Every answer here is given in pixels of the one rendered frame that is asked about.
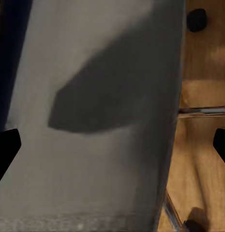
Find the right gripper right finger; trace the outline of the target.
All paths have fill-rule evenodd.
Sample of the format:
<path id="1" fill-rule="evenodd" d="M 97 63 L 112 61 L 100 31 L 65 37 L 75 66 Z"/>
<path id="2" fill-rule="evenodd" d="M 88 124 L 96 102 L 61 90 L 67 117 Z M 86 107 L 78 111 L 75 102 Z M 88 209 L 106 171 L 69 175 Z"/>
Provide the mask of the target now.
<path id="1" fill-rule="evenodd" d="M 213 146 L 221 156 L 221 158 L 225 162 L 225 130 L 224 129 L 217 129 L 214 140 Z"/>

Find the swivel chair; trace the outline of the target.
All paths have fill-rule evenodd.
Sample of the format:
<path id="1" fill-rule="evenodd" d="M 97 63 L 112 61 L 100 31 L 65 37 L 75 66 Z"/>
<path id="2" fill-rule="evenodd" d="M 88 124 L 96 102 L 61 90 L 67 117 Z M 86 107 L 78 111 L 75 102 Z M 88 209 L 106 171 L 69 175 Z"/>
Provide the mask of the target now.
<path id="1" fill-rule="evenodd" d="M 0 181 L 0 232 L 157 232 L 178 118 L 187 0 L 0 0 L 0 133 L 21 148 Z"/>

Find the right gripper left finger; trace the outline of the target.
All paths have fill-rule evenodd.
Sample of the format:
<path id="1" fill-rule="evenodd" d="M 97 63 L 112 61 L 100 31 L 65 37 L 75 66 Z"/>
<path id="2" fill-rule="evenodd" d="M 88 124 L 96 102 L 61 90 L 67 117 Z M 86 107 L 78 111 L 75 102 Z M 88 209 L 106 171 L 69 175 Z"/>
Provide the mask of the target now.
<path id="1" fill-rule="evenodd" d="M 0 133 L 0 181 L 21 148 L 18 129 Z"/>

